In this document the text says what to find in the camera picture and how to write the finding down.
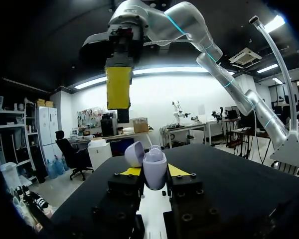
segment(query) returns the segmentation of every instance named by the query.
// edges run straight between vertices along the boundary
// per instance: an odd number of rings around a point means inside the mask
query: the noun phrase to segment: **office chair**
[[[64,138],[64,132],[62,130],[55,132],[55,134],[57,139],[55,142],[62,151],[66,164],[68,167],[74,168],[72,174],[70,175],[70,180],[72,180],[72,176],[80,172],[82,175],[82,180],[85,181],[85,176],[82,171],[91,170],[92,173],[94,172],[93,168],[86,167],[88,161],[90,162],[88,154],[84,153],[83,150],[73,148],[70,142]]]

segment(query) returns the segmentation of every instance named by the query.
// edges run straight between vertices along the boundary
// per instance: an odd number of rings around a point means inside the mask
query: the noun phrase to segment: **fluorescent light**
[[[257,72],[258,72],[258,73],[263,73],[263,72],[265,72],[265,71],[269,71],[269,70],[274,69],[274,68],[276,68],[276,67],[278,67],[278,65],[277,65],[277,64],[274,64],[274,65],[272,65],[272,66],[269,66],[269,67],[266,67],[266,68],[264,68],[264,69],[261,69],[261,70],[259,70],[259,71],[257,71]]]
[[[148,73],[165,73],[165,72],[202,72],[207,73],[208,71],[202,67],[184,66],[184,67],[159,67],[159,68],[148,68],[141,70],[134,70],[134,75],[148,74]]]
[[[94,84],[97,84],[97,83],[101,83],[101,82],[106,82],[106,77],[101,77],[101,78],[97,78],[97,79],[94,79],[92,81],[88,81],[88,82],[85,82],[81,85],[78,85],[78,86],[75,86],[76,89],[81,89],[81,88],[84,88],[84,87],[87,87],[87,86],[90,86],[90,85],[94,85]]]
[[[272,32],[273,30],[277,29],[278,27],[284,25],[285,20],[277,15],[275,16],[274,20],[272,20],[271,22],[269,22],[268,24],[265,25],[265,31],[267,33]]]
[[[278,79],[278,78],[276,78],[276,77],[274,77],[274,78],[273,78],[273,80],[274,80],[274,81],[276,81],[276,82],[277,82],[279,85],[281,85],[281,84],[282,84],[281,80],[279,80],[279,79]]]

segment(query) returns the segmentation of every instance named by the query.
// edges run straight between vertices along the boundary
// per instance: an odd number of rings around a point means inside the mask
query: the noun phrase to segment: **yellow block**
[[[169,172],[171,176],[177,176],[177,175],[182,175],[182,176],[187,176],[190,175],[189,173],[186,173],[183,170],[180,170],[179,168],[176,168],[175,166],[168,164]]]
[[[141,173],[141,168],[129,168],[128,170],[126,170],[123,173],[120,173],[122,175],[129,175],[132,174],[134,176],[139,176]]]
[[[131,67],[106,67],[108,109],[128,109],[130,106]]]

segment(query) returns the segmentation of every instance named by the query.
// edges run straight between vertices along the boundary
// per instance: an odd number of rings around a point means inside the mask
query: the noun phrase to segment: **table surface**
[[[116,138],[128,138],[128,137],[135,137],[135,136],[138,136],[140,134],[144,134],[144,133],[150,133],[152,132],[153,130],[149,130],[147,132],[141,132],[141,133],[132,133],[132,134],[117,134],[117,135],[114,135],[114,136],[108,136],[108,137],[102,137],[103,139],[105,140],[109,140],[109,139],[116,139]],[[91,140],[90,139],[81,139],[81,140],[76,140],[76,141],[73,141],[72,139],[68,139],[69,142],[71,144],[78,144],[78,143],[89,143]]]
[[[223,122],[237,122],[237,121],[240,121],[241,119],[240,118],[237,118],[237,119],[223,119],[222,121]]]
[[[239,129],[233,129],[231,132],[238,133],[238,134],[244,134],[248,136],[255,136],[255,131],[253,130],[242,130],[241,128]],[[268,133],[266,131],[257,131],[256,136],[259,138],[270,138]]]
[[[197,174],[223,220],[236,215],[244,215],[248,220],[267,214],[278,203],[299,194],[298,177],[204,144],[190,144],[164,152],[170,164]],[[128,167],[123,156],[109,158],[60,206],[52,220],[60,223],[77,216],[93,228],[91,207],[104,196],[110,177]]]
[[[189,124],[189,125],[185,125],[184,127],[178,127],[178,128],[167,128],[166,130],[172,132],[172,131],[182,131],[182,130],[188,130],[191,128],[200,128],[200,127],[204,127],[206,124],[205,123],[196,123],[196,124]]]

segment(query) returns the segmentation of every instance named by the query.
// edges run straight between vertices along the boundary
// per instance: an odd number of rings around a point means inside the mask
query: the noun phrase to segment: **robotic arm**
[[[242,114],[247,116],[251,111],[255,112],[273,142],[275,153],[271,158],[289,165],[289,168],[299,167],[299,130],[292,128],[288,131],[257,93],[248,90],[244,94],[235,79],[216,64],[223,53],[213,42],[204,17],[189,2],[180,2],[163,12],[140,0],[124,1],[114,12],[108,31],[87,38],[81,55],[93,54],[95,57],[95,50],[101,50],[101,57],[107,59],[108,108],[128,109],[132,68],[140,58],[146,36],[164,46],[184,35],[201,52],[197,63],[219,81]]]

